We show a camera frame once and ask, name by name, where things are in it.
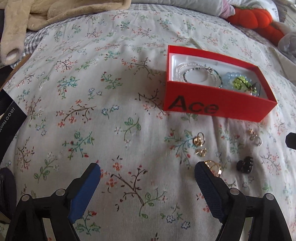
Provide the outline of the gold hoop earring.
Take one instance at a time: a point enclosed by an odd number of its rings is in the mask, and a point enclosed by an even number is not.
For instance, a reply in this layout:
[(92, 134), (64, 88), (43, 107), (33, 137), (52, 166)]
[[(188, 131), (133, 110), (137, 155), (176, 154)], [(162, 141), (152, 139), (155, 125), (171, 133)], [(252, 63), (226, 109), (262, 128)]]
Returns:
[(196, 147), (202, 147), (206, 142), (206, 138), (202, 132), (197, 133), (196, 137), (193, 138), (193, 144)]

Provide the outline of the beige fleece jacket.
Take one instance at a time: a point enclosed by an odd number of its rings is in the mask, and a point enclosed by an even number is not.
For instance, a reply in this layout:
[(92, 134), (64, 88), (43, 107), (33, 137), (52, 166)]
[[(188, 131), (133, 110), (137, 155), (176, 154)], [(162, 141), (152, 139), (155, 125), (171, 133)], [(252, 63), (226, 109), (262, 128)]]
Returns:
[(1, 64), (16, 63), (20, 58), (26, 31), (38, 31), (68, 18), (125, 10), (131, 1), (1, 1), (4, 29), (1, 35)]

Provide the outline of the floral bed sheet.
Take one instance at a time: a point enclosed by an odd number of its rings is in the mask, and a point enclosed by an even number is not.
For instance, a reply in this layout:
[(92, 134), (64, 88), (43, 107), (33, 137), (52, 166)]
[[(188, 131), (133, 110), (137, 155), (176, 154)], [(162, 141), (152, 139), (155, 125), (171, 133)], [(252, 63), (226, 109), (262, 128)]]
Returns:
[[(277, 101), (261, 122), (163, 110), (168, 45), (217, 52), (257, 65)], [(253, 31), (225, 20), (168, 12), (81, 16), (43, 37), (4, 90), (27, 119), (2, 167), (18, 196), (51, 195), (91, 162), (101, 180), (74, 228), (81, 240), (215, 240), (220, 223), (194, 179), (193, 137), (221, 165), (229, 187), (272, 193), (295, 237), (295, 65)], [(249, 140), (253, 129), (262, 139)], [(236, 170), (253, 157), (250, 174)]]

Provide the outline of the green crystal hair clip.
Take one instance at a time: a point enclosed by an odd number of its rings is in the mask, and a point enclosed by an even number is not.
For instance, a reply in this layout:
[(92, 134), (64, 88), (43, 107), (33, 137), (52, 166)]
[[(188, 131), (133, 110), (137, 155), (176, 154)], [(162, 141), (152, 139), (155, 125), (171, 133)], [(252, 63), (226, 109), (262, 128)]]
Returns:
[(251, 84), (244, 76), (235, 77), (232, 84), (237, 90), (246, 90), (251, 88)]

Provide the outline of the gold clover brooch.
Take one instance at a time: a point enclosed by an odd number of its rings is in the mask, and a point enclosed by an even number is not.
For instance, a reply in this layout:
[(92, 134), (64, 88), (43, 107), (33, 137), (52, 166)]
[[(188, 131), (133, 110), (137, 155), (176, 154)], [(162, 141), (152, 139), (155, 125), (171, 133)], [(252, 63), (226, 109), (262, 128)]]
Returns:
[(220, 177), (222, 174), (222, 168), (221, 165), (217, 162), (214, 162), (212, 160), (207, 160), (205, 161), (205, 164), (207, 165), (207, 167), (210, 169), (210, 171), (212, 172), (212, 174), (215, 177)]

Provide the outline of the orange plush toy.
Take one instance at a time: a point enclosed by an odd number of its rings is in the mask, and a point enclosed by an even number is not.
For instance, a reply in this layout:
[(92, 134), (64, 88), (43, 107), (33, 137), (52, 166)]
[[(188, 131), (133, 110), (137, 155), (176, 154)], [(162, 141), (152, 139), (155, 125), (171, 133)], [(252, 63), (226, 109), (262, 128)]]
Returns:
[(235, 7), (235, 14), (226, 21), (232, 25), (254, 30), (275, 46), (284, 37), (283, 32), (273, 25), (271, 14), (265, 9), (248, 9)]

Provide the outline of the red Ace jewelry box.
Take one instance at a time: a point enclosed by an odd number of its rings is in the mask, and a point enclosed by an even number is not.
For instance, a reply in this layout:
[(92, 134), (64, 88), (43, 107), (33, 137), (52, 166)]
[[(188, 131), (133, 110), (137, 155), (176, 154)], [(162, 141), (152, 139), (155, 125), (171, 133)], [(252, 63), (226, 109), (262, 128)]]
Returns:
[[(244, 76), (250, 89), (232, 82)], [(168, 46), (164, 110), (260, 122), (277, 101), (260, 69), (226, 55)]]

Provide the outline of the clear plastic bag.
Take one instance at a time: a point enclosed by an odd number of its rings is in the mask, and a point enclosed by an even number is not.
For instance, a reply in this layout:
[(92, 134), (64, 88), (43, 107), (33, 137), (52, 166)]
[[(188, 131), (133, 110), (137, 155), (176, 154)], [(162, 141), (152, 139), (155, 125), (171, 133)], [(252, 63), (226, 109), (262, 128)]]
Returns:
[(278, 42), (278, 49), (289, 56), (295, 57), (295, 49), (296, 49), (296, 34), (295, 32), (290, 32), (286, 34), (281, 40)]

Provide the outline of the grey pillow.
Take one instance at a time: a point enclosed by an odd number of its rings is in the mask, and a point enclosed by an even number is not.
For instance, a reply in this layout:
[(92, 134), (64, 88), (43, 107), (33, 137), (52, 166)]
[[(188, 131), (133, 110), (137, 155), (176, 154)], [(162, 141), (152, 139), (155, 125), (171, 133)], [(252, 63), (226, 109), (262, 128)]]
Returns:
[(221, 18), (228, 18), (235, 15), (234, 7), (228, 1), (223, 0), (141, 0), (132, 1), (132, 4), (163, 4), (168, 6), (176, 6), (179, 8), (199, 11), (212, 16), (219, 16)]

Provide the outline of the small gold earring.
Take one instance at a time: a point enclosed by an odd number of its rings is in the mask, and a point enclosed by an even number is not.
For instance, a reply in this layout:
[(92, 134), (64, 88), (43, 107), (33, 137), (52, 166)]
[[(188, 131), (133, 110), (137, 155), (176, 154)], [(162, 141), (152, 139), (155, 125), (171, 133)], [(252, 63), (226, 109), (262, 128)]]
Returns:
[(195, 150), (195, 155), (198, 155), (199, 157), (204, 157), (207, 153), (206, 148), (199, 148)]

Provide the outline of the black phone box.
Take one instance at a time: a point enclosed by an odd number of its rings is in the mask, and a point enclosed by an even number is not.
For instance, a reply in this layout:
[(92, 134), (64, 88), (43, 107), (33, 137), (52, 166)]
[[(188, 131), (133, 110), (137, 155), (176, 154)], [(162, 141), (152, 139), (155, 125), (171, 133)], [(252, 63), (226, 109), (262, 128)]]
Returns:
[(26, 120), (27, 115), (18, 104), (2, 89), (1, 90), (1, 129), (0, 158), (1, 161), (16, 133)]

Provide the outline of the black hair claw clip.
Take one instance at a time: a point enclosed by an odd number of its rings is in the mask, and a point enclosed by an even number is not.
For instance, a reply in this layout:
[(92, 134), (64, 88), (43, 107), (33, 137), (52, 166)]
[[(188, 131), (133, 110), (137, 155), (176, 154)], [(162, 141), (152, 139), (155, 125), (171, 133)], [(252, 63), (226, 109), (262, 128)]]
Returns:
[(243, 160), (240, 160), (236, 164), (236, 170), (245, 173), (250, 174), (253, 169), (253, 157), (247, 156)]

